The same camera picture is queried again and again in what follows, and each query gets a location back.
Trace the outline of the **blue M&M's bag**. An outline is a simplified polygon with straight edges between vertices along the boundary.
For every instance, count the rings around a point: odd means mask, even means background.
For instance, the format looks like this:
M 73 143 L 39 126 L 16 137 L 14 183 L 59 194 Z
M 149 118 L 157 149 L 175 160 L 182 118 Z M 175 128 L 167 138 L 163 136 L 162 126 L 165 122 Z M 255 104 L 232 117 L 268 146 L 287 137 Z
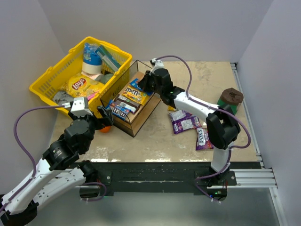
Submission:
M 108 105 L 106 106 L 106 110 L 111 110 L 113 115 L 124 121 L 126 120 L 127 115 L 130 113 L 130 109 L 118 105 L 113 100 L 109 101 Z
M 140 92 L 143 92 L 145 94 L 147 94 L 148 96 L 151 96 L 153 94 L 153 92 L 146 92 L 146 91 L 143 91 L 142 88 L 140 88 L 138 86 L 138 83 L 140 82 L 140 80 L 138 78 L 132 80 L 129 84 L 130 86 L 134 87 L 135 89 L 139 90 Z

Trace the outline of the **yellow M&M's bag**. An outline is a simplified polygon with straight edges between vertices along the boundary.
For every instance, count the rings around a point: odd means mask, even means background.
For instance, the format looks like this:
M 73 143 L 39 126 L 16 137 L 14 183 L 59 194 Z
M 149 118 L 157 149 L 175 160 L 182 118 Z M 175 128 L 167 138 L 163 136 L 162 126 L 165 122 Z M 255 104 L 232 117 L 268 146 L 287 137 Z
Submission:
M 146 93 L 141 92 L 130 86 L 126 87 L 126 89 L 122 93 L 122 96 L 141 105 L 145 105 L 149 100 L 149 96 Z

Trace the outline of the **brown chocolate bag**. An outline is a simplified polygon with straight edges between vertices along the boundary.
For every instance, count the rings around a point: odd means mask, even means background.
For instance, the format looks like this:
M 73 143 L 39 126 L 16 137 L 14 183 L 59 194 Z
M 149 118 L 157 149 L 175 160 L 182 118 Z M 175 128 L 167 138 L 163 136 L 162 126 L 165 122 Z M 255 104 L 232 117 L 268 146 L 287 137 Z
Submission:
M 139 103 L 137 103 L 127 97 L 124 97 L 123 95 L 120 95 L 120 94 L 118 94 L 115 97 L 114 101 L 118 105 L 129 109 L 132 114 L 136 114 L 136 112 L 140 109 L 140 106 L 141 106 Z

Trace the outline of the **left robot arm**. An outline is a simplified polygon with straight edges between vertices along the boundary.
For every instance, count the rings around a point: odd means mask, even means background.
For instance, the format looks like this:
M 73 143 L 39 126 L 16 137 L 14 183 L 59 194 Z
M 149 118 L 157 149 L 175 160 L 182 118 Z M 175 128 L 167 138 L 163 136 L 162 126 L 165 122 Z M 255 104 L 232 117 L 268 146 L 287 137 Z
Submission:
M 72 123 L 59 139 L 43 153 L 39 162 L 33 162 L 32 172 L 12 191 L 1 196 L 0 219 L 5 226 L 25 226 L 52 200 L 76 186 L 95 185 L 99 188 L 96 198 L 85 198 L 86 202 L 101 200 L 107 187 L 98 178 L 98 171 L 90 161 L 82 161 L 65 176 L 63 173 L 81 154 L 85 154 L 94 139 L 95 131 L 113 124 L 112 110 L 97 107 L 101 118 L 96 118 L 87 107 L 69 111 Z

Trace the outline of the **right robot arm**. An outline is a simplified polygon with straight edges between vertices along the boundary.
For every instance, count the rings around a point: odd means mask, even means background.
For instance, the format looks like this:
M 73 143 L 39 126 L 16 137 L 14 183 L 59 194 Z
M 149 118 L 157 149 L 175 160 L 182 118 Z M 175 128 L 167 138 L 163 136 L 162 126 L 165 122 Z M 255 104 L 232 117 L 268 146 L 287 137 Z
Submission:
M 230 165 L 230 145 L 237 139 L 240 126 L 233 118 L 230 107 L 219 107 L 197 98 L 192 98 L 186 91 L 171 81 L 167 69 L 146 71 L 138 82 L 138 87 L 145 92 L 155 92 L 162 101 L 173 108 L 187 111 L 206 122 L 210 142 L 214 146 L 211 169 L 223 173 Z

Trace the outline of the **purple Fox's candy bag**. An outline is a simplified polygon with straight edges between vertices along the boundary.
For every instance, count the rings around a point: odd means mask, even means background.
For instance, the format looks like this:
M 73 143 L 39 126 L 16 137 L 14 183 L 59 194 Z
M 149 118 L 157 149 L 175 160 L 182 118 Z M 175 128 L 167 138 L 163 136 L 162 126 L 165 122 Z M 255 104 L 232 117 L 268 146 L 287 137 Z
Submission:
M 201 122 L 199 118 L 195 115 L 190 114 L 184 110 L 177 110 L 169 113 L 172 129 L 174 134 L 179 134 L 181 132 L 201 128 Z

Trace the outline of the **orange near basket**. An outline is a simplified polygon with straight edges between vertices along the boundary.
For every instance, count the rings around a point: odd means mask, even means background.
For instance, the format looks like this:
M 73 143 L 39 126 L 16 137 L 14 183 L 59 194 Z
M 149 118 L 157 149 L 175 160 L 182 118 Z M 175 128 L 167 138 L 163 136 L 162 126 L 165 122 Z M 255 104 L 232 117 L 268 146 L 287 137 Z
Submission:
M 107 126 L 107 127 L 104 127 L 103 129 L 100 129 L 100 131 L 102 133 L 108 133 L 110 130 L 111 130 L 111 126 Z

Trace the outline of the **pink package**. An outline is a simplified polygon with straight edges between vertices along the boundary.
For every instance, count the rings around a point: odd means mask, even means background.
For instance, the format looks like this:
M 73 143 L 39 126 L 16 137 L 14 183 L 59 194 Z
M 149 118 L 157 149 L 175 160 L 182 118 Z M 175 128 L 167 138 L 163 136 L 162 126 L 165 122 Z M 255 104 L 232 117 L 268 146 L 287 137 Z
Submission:
M 92 99 L 96 94 L 98 94 L 98 92 L 89 95 L 87 98 L 88 98 L 88 99 Z

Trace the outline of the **small yellow snack bar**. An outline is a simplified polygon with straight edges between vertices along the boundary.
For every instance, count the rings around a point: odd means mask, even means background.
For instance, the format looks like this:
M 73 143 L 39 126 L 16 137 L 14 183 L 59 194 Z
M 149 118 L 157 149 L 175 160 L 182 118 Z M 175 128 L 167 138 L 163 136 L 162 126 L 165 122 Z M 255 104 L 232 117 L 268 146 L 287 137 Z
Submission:
M 168 111 L 176 111 L 176 108 L 173 108 L 173 107 L 171 107 L 171 106 L 168 106 L 168 109 L 167 109 Z

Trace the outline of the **green round ball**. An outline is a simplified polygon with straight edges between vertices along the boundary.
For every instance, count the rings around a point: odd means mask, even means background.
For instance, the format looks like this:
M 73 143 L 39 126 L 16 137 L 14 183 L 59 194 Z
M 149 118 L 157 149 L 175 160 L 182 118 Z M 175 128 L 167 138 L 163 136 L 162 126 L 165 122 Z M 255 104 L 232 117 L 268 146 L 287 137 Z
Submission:
M 106 84 L 113 76 L 114 76 L 114 74 L 112 74 L 112 73 L 105 74 L 102 77 L 101 83 Z

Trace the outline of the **pink tissue roll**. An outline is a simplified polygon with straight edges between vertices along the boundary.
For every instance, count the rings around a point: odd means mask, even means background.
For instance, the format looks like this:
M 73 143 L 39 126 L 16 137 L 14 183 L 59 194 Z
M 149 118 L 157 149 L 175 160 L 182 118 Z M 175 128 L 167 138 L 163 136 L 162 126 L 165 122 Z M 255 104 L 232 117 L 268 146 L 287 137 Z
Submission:
M 82 71 L 81 74 L 84 75 L 84 76 L 89 77 L 92 80 L 98 81 L 98 82 L 100 82 L 101 79 L 104 76 L 102 73 L 99 73 L 99 74 L 89 74 L 89 73 L 86 73 L 84 71 Z

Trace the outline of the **yellow Lay's chips bag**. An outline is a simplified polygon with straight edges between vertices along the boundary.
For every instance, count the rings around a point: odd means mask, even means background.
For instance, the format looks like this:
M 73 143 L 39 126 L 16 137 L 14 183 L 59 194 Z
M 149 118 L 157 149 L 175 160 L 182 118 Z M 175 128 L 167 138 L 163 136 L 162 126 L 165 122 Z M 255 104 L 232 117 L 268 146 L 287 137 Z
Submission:
M 61 90 L 65 91 L 72 97 L 89 97 L 98 93 L 104 84 L 95 81 L 83 74 L 76 74 L 70 77 L 62 86 Z

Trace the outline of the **grey crumpled cloth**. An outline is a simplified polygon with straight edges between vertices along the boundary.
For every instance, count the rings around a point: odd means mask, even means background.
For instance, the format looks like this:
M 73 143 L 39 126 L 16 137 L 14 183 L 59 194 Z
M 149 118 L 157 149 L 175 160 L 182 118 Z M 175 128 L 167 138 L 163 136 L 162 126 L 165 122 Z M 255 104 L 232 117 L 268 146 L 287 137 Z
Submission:
M 63 105 L 65 103 L 68 102 L 72 102 L 73 101 L 73 97 L 70 96 L 69 94 L 67 94 L 65 91 L 58 91 L 54 97 L 52 98 L 53 102 L 55 102 L 58 105 Z

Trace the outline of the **teal box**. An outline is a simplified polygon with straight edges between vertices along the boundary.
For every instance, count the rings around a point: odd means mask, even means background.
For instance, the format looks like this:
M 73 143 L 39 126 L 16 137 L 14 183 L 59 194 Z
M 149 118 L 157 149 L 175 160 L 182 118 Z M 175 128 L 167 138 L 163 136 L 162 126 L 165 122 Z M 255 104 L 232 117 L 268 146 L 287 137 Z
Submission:
M 121 65 L 118 63 L 118 61 L 110 54 L 110 52 L 103 46 L 100 45 L 95 53 L 101 58 L 103 62 L 105 62 L 110 69 L 112 69 L 114 72 L 118 71 L 118 69 L 121 67 Z

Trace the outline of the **green cup brown lid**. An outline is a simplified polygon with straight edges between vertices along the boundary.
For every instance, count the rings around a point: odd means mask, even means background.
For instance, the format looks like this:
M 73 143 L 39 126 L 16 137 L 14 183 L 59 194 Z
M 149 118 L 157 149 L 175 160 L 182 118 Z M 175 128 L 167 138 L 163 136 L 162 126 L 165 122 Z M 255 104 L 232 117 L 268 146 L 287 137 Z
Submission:
M 242 104 L 243 100 L 244 100 L 244 95 L 240 91 L 234 88 L 228 88 L 222 92 L 221 96 L 217 101 L 217 104 L 220 106 L 224 104 L 230 105 L 233 114 L 235 115 L 238 111 L 238 108 Z

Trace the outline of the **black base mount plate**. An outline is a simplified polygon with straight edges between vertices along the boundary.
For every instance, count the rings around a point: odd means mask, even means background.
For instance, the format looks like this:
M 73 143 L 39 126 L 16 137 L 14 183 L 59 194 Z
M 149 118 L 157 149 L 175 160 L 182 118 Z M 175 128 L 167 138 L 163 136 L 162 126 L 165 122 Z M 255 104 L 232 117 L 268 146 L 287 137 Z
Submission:
M 93 197 L 97 192 L 106 196 L 115 193 L 193 193 L 225 194 L 226 186 L 237 184 L 231 170 L 214 176 L 205 162 L 93 162 L 96 181 L 105 187 L 82 186 L 81 197 Z

